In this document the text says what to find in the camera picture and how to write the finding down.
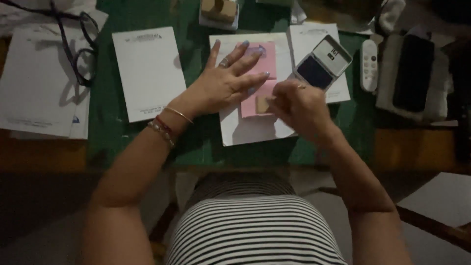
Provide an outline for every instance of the pink sticky note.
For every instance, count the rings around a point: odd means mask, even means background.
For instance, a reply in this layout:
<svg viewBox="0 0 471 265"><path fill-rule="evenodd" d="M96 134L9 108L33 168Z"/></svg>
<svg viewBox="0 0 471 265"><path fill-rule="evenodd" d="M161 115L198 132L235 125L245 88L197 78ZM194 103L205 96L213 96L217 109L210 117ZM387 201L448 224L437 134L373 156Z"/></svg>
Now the pink sticky note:
<svg viewBox="0 0 471 265"><path fill-rule="evenodd" d="M276 85L276 80L267 80L254 94L249 96L246 100L242 101L240 103L240 112L241 112L242 118L247 118L251 116L273 115L271 113L257 114L255 98L257 96L271 96L275 85Z"/></svg>
<svg viewBox="0 0 471 265"><path fill-rule="evenodd" d="M244 56L251 55L259 50L263 51L258 63L246 73L246 75L254 75L264 72L270 72L269 79L276 79L276 50L273 41L267 42L251 42Z"/></svg>

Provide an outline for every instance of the gold bangle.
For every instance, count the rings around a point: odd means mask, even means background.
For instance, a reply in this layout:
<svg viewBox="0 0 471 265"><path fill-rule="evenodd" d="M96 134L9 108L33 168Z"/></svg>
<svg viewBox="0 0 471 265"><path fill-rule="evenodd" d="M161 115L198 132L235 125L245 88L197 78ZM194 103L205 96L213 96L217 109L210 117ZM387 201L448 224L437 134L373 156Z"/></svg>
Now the gold bangle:
<svg viewBox="0 0 471 265"><path fill-rule="evenodd" d="M173 149L175 147L175 142L170 137L170 134L168 132L166 132L162 127L160 127L160 125L155 124L153 121L150 121L147 124L147 126L151 127L152 130L154 130L155 132L160 133L160 135L163 137L163 139L166 140L167 143L169 143L170 149Z"/></svg>
<svg viewBox="0 0 471 265"><path fill-rule="evenodd" d="M184 118L185 118L187 121L189 121L191 124L194 124L194 122L193 122L192 120L190 120L189 118L187 118L185 115L183 115L183 114L182 114L181 112L179 112L178 110L174 110L174 109L172 109L172 108L170 108L170 107L165 107L164 109L171 110L171 111L173 111L174 113L176 113L176 114L178 114L178 115L184 117Z"/></svg>

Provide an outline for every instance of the remote control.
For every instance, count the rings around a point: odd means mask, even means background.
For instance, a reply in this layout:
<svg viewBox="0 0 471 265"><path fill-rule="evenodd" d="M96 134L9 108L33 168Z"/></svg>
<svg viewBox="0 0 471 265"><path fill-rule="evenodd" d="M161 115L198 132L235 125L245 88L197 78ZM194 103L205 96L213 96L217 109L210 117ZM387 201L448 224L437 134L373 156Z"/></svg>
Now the remote control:
<svg viewBox="0 0 471 265"><path fill-rule="evenodd" d="M374 92L378 86L378 47L372 40L361 45L361 88L366 92Z"/></svg>

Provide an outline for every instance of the black and white striped shirt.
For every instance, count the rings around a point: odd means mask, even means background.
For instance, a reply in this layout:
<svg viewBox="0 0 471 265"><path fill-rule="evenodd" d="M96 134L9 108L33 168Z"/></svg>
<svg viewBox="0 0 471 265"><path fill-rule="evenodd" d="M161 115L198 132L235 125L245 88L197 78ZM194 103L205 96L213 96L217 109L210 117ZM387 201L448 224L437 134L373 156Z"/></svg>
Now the black and white striped shirt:
<svg viewBox="0 0 471 265"><path fill-rule="evenodd" d="M194 197L211 199L183 215L166 264L346 264L322 215L290 195L287 182L237 178L205 183Z"/></svg>

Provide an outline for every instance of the ring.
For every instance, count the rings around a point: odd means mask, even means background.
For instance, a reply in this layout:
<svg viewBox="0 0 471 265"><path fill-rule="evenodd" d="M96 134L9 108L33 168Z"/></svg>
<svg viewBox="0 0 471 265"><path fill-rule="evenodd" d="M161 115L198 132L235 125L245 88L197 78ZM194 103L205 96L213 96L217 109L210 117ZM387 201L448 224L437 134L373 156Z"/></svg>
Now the ring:
<svg viewBox="0 0 471 265"><path fill-rule="evenodd" d="M219 66L221 66L222 68L229 68L229 60L226 57L224 57L222 61L219 63Z"/></svg>

